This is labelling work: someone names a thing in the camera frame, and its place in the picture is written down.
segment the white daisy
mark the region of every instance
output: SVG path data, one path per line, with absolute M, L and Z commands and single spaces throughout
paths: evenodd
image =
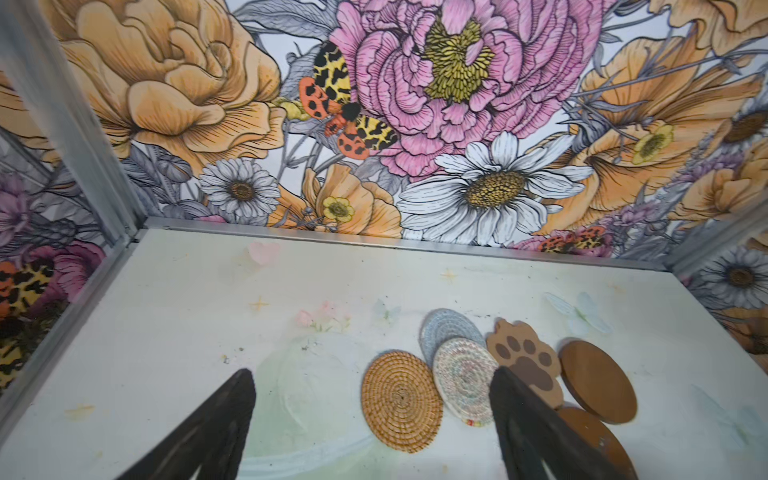
M 722 304 L 763 308 L 768 304 L 768 255 L 737 247 L 709 262 L 697 273 L 697 290 Z
M 763 83 L 760 94 L 747 99 L 739 113 L 733 116 L 720 149 L 724 153 L 748 151 L 765 137 L 768 137 L 768 83 Z
M 219 160 L 200 175 L 200 189 L 208 200 L 238 217 L 265 217 L 277 208 L 277 180 L 251 158 Z
M 445 174 L 410 184 L 396 206 L 411 214 L 401 225 L 422 232 L 427 241 L 507 246 L 515 230 L 532 233 L 547 214 L 562 207 L 542 205 L 536 198 L 568 198 L 584 189 L 576 183 L 594 172 L 591 167 L 545 169 L 571 146 L 561 135 L 518 157 L 518 139 L 502 133 L 491 143 L 471 143 L 465 156 L 443 154 L 435 162 Z

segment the round brown coaster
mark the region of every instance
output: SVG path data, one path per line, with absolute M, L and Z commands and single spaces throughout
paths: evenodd
M 586 441 L 586 443 L 605 455 L 605 458 L 607 458 L 608 461 L 627 478 L 627 480 L 634 480 L 637 478 L 634 466 L 632 466 L 632 461 L 630 460 L 629 455 L 627 455 L 627 452 L 624 451 L 624 447 L 621 446 L 621 443 L 614 437 L 611 430 L 603 425 L 603 422 L 601 422 L 600 419 L 589 412 L 574 407 L 563 407 L 558 410 L 558 414 L 574 432 L 579 434 L 579 436 Z
M 435 439 L 442 400 L 426 363 L 407 352 L 373 361 L 362 379 L 362 413 L 374 435 L 395 450 L 415 453 Z
M 583 340 L 560 351 L 565 386 L 585 410 L 608 423 L 637 414 L 637 397 L 624 370 L 604 351 Z

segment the paw-shaped coaster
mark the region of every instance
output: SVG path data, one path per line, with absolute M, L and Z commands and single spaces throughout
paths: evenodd
M 508 366 L 547 405 L 563 404 L 563 390 L 557 381 L 560 360 L 552 347 L 538 339 L 530 325 L 510 324 L 498 319 L 496 329 L 486 340 L 488 351 L 499 365 Z

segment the white tabletop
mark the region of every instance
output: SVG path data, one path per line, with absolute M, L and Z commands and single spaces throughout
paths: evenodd
M 280 244 L 273 264 L 248 257 L 255 240 Z M 496 316 L 525 321 L 557 349 L 571 334 L 543 293 L 581 291 L 614 330 L 584 339 L 637 393 L 635 420 L 610 428 L 639 477 L 765 478 L 768 458 L 725 449 L 691 385 L 766 421 L 768 379 L 669 273 L 167 230 L 144 237 L 69 346 L 0 450 L 0 476 L 114 478 L 247 367 L 258 397 L 241 478 L 505 478 L 495 429 L 447 410 L 420 453 L 379 443 L 359 406 L 365 367 L 390 349 L 421 357 L 439 307 L 484 334 Z M 391 324 L 379 299 L 401 308 Z M 325 302 L 330 332 L 296 321 Z

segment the pink heart print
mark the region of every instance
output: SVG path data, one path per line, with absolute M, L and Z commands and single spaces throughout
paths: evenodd
M 248 253 L 254 262 L 261 266 L 267 266 L 275 261 L 280 254 L 280 244 L 253 242 L 248 246 Z

